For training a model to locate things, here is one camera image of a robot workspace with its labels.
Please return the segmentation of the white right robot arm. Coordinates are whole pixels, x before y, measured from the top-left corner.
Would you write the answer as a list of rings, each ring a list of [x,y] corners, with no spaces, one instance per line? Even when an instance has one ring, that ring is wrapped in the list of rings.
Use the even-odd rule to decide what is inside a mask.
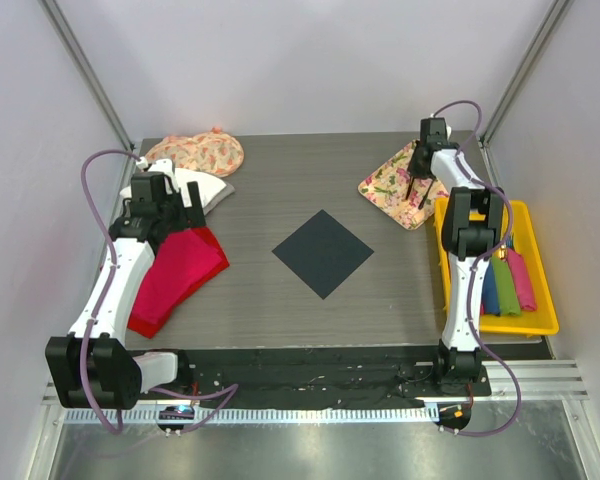
[[[479,179],[449,140],[416,141],[408,172],[412,179],[440,181],[449,193],[439,238],[450,267],[451,293],[431,380],[437,391],[452,395],[477,382],[482,368],[482,285],[501,240],[502,194]]]

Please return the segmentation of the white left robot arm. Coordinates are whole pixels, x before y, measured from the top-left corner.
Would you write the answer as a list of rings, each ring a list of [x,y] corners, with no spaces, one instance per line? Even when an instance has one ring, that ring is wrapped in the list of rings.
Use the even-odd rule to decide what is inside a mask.
[[[65,408],[129,410],[159,387],[170,398],[185,397],[193,375],[181,350],[139,356],[125,347],[133,304],[161,246],[206,221],[193,180],[160,171],[137,173],[131,196],[107,229],[109,251],[100,276],[68,334],[49,339],[45,358]]]

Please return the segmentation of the dark blue paper napkin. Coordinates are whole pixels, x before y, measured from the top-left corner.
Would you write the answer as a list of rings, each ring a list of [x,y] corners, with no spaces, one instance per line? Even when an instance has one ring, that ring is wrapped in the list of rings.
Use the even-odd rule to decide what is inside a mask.
[[[321,299],[326,299],[374,250],[320,210],[272,253]]]

